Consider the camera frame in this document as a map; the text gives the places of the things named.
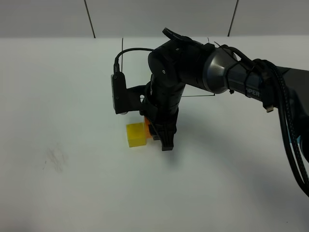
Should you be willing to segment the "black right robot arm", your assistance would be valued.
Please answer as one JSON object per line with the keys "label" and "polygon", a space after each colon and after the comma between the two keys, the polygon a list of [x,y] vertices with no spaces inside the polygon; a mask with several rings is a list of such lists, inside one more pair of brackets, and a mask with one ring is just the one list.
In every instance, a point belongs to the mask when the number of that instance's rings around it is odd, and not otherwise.
{"label": "black right robot arm", "polygon": [[276,66],[265,59],[249,59],[234,47],[201,44],[169,29],[168,42],[151,50],[151,81],[143,103],[151,132],[162,150],[173,149],[178,105],[190,85],[221,94],[241,93],[258,100],[267,112],[278,109],[284,148],[300,188],[308,193],[309,176],[309,73]]}

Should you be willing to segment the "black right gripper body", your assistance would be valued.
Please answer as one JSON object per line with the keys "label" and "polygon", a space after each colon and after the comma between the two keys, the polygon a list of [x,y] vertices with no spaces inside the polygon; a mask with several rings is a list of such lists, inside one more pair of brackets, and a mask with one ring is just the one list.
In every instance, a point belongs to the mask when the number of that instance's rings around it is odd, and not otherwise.
{"label": "black right gripper body", "polygon": [[167,87],[152,74],[151,81],[147,84],[146,98],[142,101],[146,110],[140,111],[140,115],[146,116],[155,124],[177,123],[178,106],[183,91],[184,83],[177,82]]}

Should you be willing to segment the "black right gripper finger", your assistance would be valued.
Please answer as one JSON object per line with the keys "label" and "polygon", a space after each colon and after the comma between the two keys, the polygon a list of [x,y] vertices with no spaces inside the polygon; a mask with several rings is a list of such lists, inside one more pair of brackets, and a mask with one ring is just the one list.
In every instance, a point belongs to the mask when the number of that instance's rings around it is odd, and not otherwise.
{"label": "black right gripper finger", "polygon": [[158,136],[161,141],[162,151],[171,151],[174,148],[174,131],[173,130],[160,130]]}
{"label": "black right gripper finger", "polygon": [[149,134],[151,135],[152,139],[155,141],[160,140],[159,136],[157,135],[151,124],[148,125],[148,128],[149,128]]}

